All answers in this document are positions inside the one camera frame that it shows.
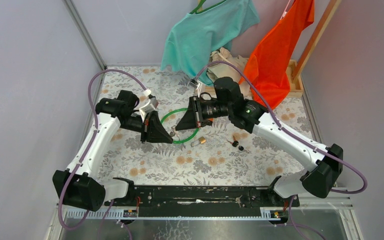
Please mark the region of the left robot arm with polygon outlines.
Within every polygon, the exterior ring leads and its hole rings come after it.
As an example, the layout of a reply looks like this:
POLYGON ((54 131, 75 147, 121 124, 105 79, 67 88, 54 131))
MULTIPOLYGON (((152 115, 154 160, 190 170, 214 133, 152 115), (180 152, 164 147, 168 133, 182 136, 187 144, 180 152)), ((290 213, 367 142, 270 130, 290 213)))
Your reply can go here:
POLYGON ((117 199, 124 206, 134 202, 132 180, 115 177, 99 182, 98 173, 119 129, 139 133, 141 143, 173 143, 160 121, 156 97, 150 89, 143 94, 148 101, 142 107, 138 107, 140 99, 128 90, 120 91, 117 98, 103 98, 95 106, 94 123, 75 158, 65 170, 56 170, 52 177, 60 205, 96 212, 108 201, 117 199))

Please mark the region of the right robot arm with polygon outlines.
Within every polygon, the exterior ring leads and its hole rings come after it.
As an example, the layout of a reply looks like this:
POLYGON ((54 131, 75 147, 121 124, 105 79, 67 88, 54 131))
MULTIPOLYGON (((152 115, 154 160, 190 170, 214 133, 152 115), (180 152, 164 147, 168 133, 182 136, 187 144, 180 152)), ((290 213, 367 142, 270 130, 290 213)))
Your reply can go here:
POLYGON ((189 130, 210 126, 213 119, 228 117, 237 128, 262 137, 296 159, 304 170, 287 176, 278 176, 269 185, 267 201, 281 205, 292 195, 310 193, 326 198, 343 170, 334 157, 343 158, 343 149, 337 144, 328 147, 301 135, 293 128, 276 123, 269 110, 257 101, 245 99, 240 86, 230 77, 214 82, 216 98, 191 96, 187 111, 175 129, 189 130))

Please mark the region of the black headed keys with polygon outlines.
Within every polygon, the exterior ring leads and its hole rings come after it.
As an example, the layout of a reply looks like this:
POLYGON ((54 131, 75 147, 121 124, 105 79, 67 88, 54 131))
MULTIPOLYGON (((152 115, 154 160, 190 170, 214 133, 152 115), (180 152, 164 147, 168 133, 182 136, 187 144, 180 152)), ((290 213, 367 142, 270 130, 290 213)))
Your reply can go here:
POLYGON ((230 143, 234 148, 237 148, 241 152, 245 150, 245 148, 239 144, 239 141, 235 135, 232 135, 231 140, 227 139, 227 142, 230 143))

